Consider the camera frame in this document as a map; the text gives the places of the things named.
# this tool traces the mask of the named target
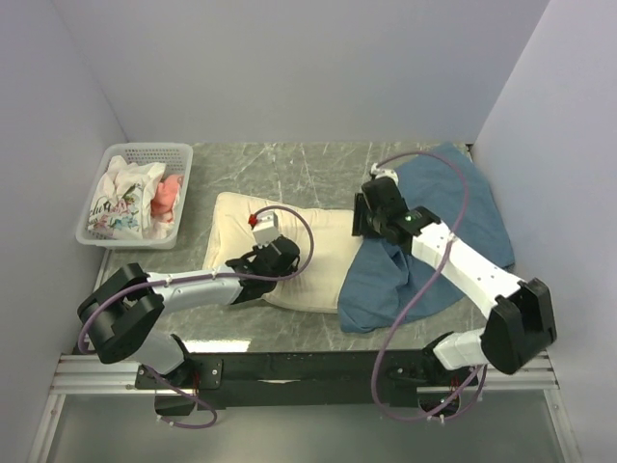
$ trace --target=tabletop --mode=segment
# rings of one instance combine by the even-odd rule
[[[429,150],[418,143],[197,144],[178,240],[169,251],[113,251],[103,261],[106,279],[122,265],[146,271],[202,269],[219,193],[257,196],[298,207],[352,209],[370,165],[398,152]],[[458,146],[468,154],[465,145]],[[485,320],[467,298],[428,318],[400,327],[390,348],[418,349],[448,331],[481,328]],[[163,315],[155,327],[180,336],[194,352],[373,350],[387,329],[340,331],[338,316],[304,313],[255,300],[204,306]]]

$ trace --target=white plastic basket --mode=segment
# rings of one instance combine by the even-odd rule
[[[88,230],[88,215],[94,190],[100,178],[107,171],[110,159],[116,155],[122,156],[126,162],[136,162],[139,165],[149,164],[150,162],[164,162],[166,167],[163,177],[170,176],[171,174],[184,176],[182,188],[180,188],[180,199],[175,210],[174,228],[169,236],[162,239],[112,239]],[[103,158],[100,160],[88,200],[81,212],[79,225],[77,225],[75,233],[77,241],[81,244],[108,249],[172,249],[177,240],[177,230],[182,218],[182,209],[186,199],[186,189],[189,184],[192,160],[193,149],[181,143],[124,143],[109,147],[105,150]]]

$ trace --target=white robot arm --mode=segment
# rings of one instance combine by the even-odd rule
[[[525,282],[498,268],[428,209],[409,210],[392,172],[373,166],[372,180],[356,195],[352,234],[383,237],[433,268],[451,242],[442,275],[471,299],[487,325],[446,334],[427,348],[448,370],[490,363],[515,373],[556,339],[549,289],[537,279]]]
[[[163,375],[178,376],[171,379],[182,383],[188,373],[183,368],[188,352],[177,336],[152,329],[159,316],[207,304],[232,305],[256,299],[272,291],[276,282],[248,277],[283,277],[298,268],[300,250],[280,234],[274,212],[251,216],[249,223],[256,244],[239,259],[228,260],[215,269],[177,274],[146,273],[139,264],[132,263],[89,296],[77,311],[84,323],[101,304],[128,287],[167,282],[136,290],[98,316],[89,336],[100,361],[112,364],[129,358]]]

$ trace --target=white enclosure wall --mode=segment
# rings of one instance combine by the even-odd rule
[[[0,459],[24,461],[100,252],[74,227],[104,149],[124,136],[48,0],[0,13]]]
[[[53,0],[131,141],[473,141],[548,0]]]
[[[518,269],[551,288],[585,462],[617,455],[616,18],[614,0],[552,0],[474,150]]]

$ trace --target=white pillow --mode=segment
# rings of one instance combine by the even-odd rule
[[[281,204],[235,193],[221,193],[214,205],[212,230],[203,268],[239,258],[255,245],[249,215],[267,205]],[[315,240],[315,251],[307,269],[298,277],[277,283],[263,299],[294,311],[336,313],[338,295],[362,239],[351,235],[354,213],[351,210],[301,209]],[[276,211],[279,230],[300,248],[300,263],[309,252],[309,237],[294,216]]]

